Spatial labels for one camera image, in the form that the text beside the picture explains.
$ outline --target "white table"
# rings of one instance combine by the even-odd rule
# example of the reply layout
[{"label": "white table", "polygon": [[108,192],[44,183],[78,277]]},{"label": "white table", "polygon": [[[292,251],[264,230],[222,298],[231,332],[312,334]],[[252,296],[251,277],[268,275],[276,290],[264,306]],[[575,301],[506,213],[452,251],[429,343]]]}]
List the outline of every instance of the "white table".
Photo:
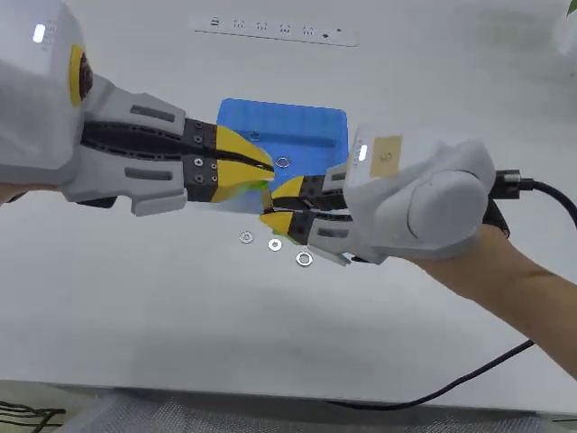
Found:
[{"label": "white table", "polygon": [[[577,82],[549,47],[562,0],[70,3],[95,70],[196,118],[239,97],[342,108],[352,133],[365,121],[468,130],[501,168],[577,197]],[[362,45],[187,28],[195,13],[259,12],[354,27]],[[520,249],[577,281],[559,206],[527,193],[502,209]],[[255,216],[136,218],[126,201],[100,211],[31,194],[0,227],[0,379],[406,401],[523,341],[402,261],[301,269],[296,246],[267,249]],[[435,403],[577,413],[577,384],[534,348]]]}]

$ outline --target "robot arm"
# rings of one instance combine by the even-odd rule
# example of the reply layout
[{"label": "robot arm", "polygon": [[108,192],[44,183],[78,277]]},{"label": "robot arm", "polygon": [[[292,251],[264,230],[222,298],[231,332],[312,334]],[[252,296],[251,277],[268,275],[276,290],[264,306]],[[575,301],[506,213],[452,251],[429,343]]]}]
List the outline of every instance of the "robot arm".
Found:
[{"label": "robot arm", "polygon": [[122,195],[144,216],[273,179],[270,157],[240,135],[93,75],[78,22],[60,0],[4,2],[0,182],[51,185],[97,207]]},{"label": "robot arm", "polygon": [[[508,234],[489,199],[495,169],[482,143],[363,127],[347,164],[300,176],[272,193],[261,221],[337,263],[463,253],[481,223]],[[335,210],[348,209],[345,215]]]}]

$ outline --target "washer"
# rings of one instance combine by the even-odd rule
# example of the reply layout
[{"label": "washer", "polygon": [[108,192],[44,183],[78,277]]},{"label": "washer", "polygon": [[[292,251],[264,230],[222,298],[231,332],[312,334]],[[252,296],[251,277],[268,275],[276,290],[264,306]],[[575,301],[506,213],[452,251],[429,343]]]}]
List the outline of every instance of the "washer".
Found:
[{"label": "washer", "polygon": [[298,254],[297,254],[297,259],[296,259],[296,260],[297,260],[298,266],[301,266],[301,267],[303,267],[303,268],[307,268],[308,266],[310,266],[311,264],[313,264],[313,261],[314,261],[315,259],[313,259],[312,254],[302,252],[302,253],[298,253]]},{"label": "washer", "polygon": [[290,158],[287,156],[279,156],[279,158],[277,158],[276,165],[280,169],[286,169],[290,166]]},{"label": "washer", "polygon": [[277,252],[280,251],[280,248],[282,248],[282,242],[280,241],[280,239],[270,239],[269,240],[269,249],[273,252]]},{"label": "washer", "polygon": [[251,232],[242,232],[238,239],[243,244],[251,244],[252,241],[254,240],[254,236],[252,235]]}]

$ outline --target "cable connector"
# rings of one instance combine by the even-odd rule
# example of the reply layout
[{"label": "cable connector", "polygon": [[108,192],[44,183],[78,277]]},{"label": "cable connector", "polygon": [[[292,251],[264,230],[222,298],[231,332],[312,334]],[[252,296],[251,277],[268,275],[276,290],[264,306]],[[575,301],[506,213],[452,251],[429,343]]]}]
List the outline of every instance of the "cable connector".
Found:
[{"label": "cable connector", "polygon": [[495,184],[489,198],[494,200],[519,200],[521,191],[533,190],[535,181],[521,176],[520,170],[497,170]]}]

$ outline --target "blue container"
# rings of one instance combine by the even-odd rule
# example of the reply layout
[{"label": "blue container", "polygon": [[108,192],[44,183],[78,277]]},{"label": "blue container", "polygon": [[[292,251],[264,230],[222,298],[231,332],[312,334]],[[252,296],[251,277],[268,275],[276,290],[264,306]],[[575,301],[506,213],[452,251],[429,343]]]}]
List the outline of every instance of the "blue container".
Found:
[{"label": "blue container", "polygon": [[[270,155],[275,164],[275,180],[270,190],[301,174],[325,174],[330,167],[345,162],[349,152],[343,110],[225,99],[217,123],[236,131]],[[260,214],[261,196],[250,192],[221,207]]]}]

